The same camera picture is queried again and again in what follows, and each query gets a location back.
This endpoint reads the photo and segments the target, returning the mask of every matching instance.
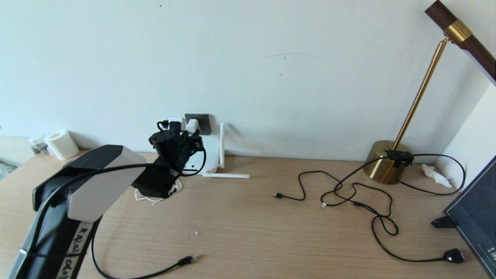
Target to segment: tissue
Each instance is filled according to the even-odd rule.
[[[451,184],[449,183],[448,179],[434,171],[434,167],[429,167],[426,164],[422,164],[422,170],[427,177],[433,178],[436,183],[443,184],[446,187],[451,188]]]
[[[79,152],[67,130],[60,130],[46,136],[45,142],[59,160],[67,160]]]

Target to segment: wooden desk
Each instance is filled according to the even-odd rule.
[[[149,162],[156,158],[152,153],[142,155]],[[7,276],[34,216],[32,189],[63,164],[37,155],[0,181],[0,277]],[[487,278],[455,230],[430,225],[443,216],[442,210],[454,196],[432,196],[404,186],[381,185],[363,172],[349,181],[381,187],[393,196],[392,218],[400,234],[391,237],[377,224],[380,238],[390,250],[422,259],[459,248],[466,256],[459,265],[407,263],[392,258],[372,235],[371,213],[350,203],[320,208],[320,195],[335,184],[324,175],[303,178],[307,191],[304,202],[272,197],[273,192],[300,196],[297,176],[302,171],[320,169],[342,178],[360,164],[227,157],[226,171],[248,173],[251,178],[181,178],[184,189],[154,206],[136,201],[134,188],[130,187],[103,217],[95,241],[97,260],[102,269],[118,278],[149,274],[191,254],[201,256],[160,278]],[[445,190],[423,176],[418,165],[407,171],[404,180],[431,190]],[[360,188],[356,199],[387,210],[387,197],[377,191]],[[101,278],[89,252],[78,278]]]

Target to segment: white plug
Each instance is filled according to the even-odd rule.
[[[200,123],[197,119],[190,119],[186,126],[188,134],[192,135],[196,130],[200,130]]]

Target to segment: toilet paper roll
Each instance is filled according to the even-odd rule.
[[[67,160],[79,152],[67,130],[60,130],[46,136],[45,142],[59,160]]]

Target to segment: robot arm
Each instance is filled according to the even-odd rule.
[[[10,279],[76,278],[102,215],[129,185],[150,197],[168,198],[175,192],[175,180],[182,176],[189,157],[205,150],[198,129],[183,132],[181,122],[158,126],[160,131],[149,139],[159,154],[153,164],[124,146],[105,145],[36,187],[37,215]]]

